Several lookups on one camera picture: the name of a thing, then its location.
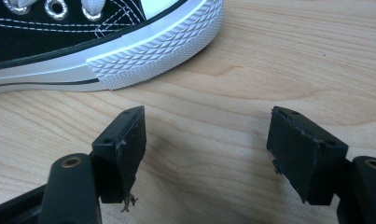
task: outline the black plastic part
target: black plastic part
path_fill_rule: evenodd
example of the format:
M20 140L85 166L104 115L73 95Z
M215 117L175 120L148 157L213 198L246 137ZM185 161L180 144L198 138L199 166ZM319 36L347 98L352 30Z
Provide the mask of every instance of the black plastic part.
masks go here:
M145 151L143 106L122 112L92 143L96 185L103 203L122 203L130 199L130 190Z
M351 177L365 223L376 224L376 158L354 158Z
M300 113L275 106L267 141L277 173L284 174L303 202L329 205L335 171L348 146Z
M38 223L101 223L90 156L60 158L51 166Z
M36 223L45 185L0 204L0 223Z

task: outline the black canvas sneaker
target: black canvas sneaker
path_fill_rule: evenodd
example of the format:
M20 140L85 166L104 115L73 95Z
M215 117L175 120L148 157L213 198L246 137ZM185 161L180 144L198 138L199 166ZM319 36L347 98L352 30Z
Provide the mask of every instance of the black canvas sneaker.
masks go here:
M114 90L192 57L223 0L0 0L0 92Z

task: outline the white rubber sole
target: white rubber sole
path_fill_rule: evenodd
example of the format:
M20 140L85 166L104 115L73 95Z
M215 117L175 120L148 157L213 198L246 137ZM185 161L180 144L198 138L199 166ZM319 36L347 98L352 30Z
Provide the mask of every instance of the white rubber sole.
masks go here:
M219 31L222 18L223 0L188 0L158 21L102 45L2 69L0 93L115 90L148 80L208 45Z

